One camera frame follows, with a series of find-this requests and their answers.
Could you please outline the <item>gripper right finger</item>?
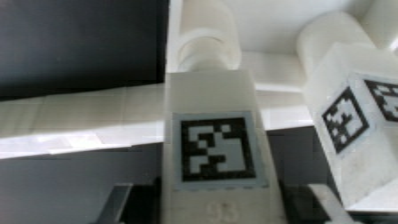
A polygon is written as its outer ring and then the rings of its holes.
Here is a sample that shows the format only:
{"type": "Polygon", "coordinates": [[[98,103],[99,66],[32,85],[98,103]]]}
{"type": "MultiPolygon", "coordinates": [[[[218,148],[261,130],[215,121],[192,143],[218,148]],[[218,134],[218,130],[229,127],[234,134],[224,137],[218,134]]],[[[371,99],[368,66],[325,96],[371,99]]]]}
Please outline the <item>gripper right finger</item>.
{"type": "Polygon", "coordinates": [[[359,224],[325,184],[282,186],[288,224],[359,224]]]}

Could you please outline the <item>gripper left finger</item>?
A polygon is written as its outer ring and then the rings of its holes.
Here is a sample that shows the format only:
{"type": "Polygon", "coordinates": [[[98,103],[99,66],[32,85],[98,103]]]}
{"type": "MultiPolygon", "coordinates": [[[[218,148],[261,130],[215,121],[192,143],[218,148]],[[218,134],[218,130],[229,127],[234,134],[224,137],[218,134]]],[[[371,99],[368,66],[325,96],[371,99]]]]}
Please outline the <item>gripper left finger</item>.
{"type": "Polygon", "coordinates": [[[161,178],[113,185],[94,224],[160,224],[161,178]]]}

